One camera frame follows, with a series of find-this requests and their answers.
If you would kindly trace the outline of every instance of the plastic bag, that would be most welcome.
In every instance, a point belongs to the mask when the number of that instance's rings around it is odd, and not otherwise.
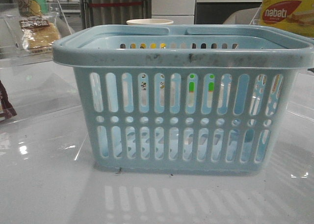
[[[39,54],[50,52],[53,42],[61,38],[56,17],[56,12],[30,17],[6,16],[6,22],[20,50]]]

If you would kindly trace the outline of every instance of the circular hole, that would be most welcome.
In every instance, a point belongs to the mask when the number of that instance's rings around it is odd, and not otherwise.
[[[133,122],[133,117],[131,117],[131,116],[126,117],[126,122],[127,123],[132,123]]]
[[[209,123],[209,119],[208,118],[203,118],[201,119],[201,125],[205,126]]]
[[[193,122],[194,122],[194,119],[192,119],[192,118],[187,118],[187,119],[185,120],[185,124],[186,124],[186,125],[191,125]]]
[[[176,118],[176,117],[173,117],[173,118],[170,119],[170,123],[171,123],[171,124],[177,124],[178,121],[179,121],[179,119]]]
[[[249,122],[247,123],[249,126],[254,126],[256,125],[256,120],[249,120]]]
[[[224,119],[218,119],[218,120],[216,121],[217,126],[222,126],[222,125],[224,125],[224,123],[225,123],[225,120],[224,120]]]
[[[110,120],[111,120],[112,123],[119,122],[119,118],[117,116],[112,116]]]
[[[97,116],[96,117],[96,121],[100,122],[100,123],[103,123],[105,121],[105,119],[103,118],[103,116]]]
[[[265,120],[264,121],[264,126],[265,127],[271,126],[271,120]]]
[[[155,119],[155,123],[156,123],[156,124],[161,124],[161,123],[163,123],[163,118],[162,118],[162,117],[157,117],[157,118]]]
[[[235,119],[235,120],[232,121],[232,125],[233,125],[233,126],[239,126],[240,123],[241,123],[241,120],[240,120],[240,119]]]
[[[140,120],[139,120],[142,124],[145,124],[148,122],[148,118],[147,117],[142,117]]]

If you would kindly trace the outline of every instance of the light blue basket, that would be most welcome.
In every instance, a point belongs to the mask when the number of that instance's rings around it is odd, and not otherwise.
[[[276,142],[314,42],[247,25],[102,25],[53,45],[74,67],[98,163],[251,172]]]

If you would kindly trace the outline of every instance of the wafer package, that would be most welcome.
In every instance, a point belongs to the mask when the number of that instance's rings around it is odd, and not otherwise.
[[[314,37],[314,0],[263,0],[259,24]]]
[[[23,31],[22,46],[31,53],[51,51],[52,43],[59,39],[59,31],[45,16],[33,16],[20,20]]]

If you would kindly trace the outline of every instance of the white cabinet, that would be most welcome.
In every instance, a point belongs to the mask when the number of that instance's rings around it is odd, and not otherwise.
[[[193,24],[196,0],[152,0],[152,18],[170,19],[174,24]]]

